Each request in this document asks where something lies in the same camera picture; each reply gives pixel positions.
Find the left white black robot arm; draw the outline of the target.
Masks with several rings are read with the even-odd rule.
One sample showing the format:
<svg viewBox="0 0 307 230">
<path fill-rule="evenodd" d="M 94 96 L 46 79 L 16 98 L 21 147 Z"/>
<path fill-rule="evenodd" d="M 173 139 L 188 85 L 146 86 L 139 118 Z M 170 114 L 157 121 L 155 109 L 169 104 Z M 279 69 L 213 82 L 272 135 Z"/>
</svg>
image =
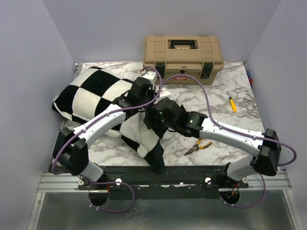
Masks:
<svg viewBox="0 0 307 230">
<path fill-rule="evenodd" d="M 111 128 L 136 115 L 140 108 L 153 104 L 157 98 L 154 90 L 152 79 L 138 77 L 128 92 L 116 98 L 102 113 L 74 130 L 63 128 L 53 151 L 52 173 L 61 174 L 56 169 L 59 163 L 71 175 L 89 179 L 93 188 L 103 188 L 106 183 L 104 171 L 89 160 L 89 147 Z"/>
</svg>

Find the black white checkered pillowcase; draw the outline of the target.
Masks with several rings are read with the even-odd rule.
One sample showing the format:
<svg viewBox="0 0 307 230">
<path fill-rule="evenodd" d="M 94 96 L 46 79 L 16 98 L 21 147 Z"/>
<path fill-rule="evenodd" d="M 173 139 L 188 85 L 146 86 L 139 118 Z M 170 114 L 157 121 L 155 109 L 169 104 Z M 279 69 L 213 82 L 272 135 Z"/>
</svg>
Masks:
<svg viewBox="0 0 307 230">
<path fill-rule="evenodd" d="M 132 84 L 132 80 L 104 68 L 90 67 L 59 94 L 52 103 L 52 110 L 70 121 L 84 124 L 106 110 Z M 180 135 L 169 132 L 165 127 L 148 129 L 144 118 L 145 113 L 137 113 L 106 134 L 122 139 L 154 172 L 161 173 L 165 168 L 164 150 Z"/>
</svg>

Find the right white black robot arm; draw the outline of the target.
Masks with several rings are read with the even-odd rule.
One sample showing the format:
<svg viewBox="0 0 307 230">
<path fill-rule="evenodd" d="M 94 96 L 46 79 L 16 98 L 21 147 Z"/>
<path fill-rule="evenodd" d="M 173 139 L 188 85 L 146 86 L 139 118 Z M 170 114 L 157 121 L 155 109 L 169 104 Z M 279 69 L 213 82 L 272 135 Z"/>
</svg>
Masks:
<svg viewBox="0 0 307 230">
<path fill-rule="evenodd" d="M 225 173 L 220 176 L 225 187 L 232 187 L 242 178 L 256 173 L 266 176 L 277 174 L 281 145 L 272 129 L 262 133 L 214 123 L 207 115 L 188 112 L 169 98 L 146 107 L 144 122 L 150 128 L 166 128 L 185 137 L 222 142 L 248 153 L 248 156 L 225 166 Z"/>
</svg>

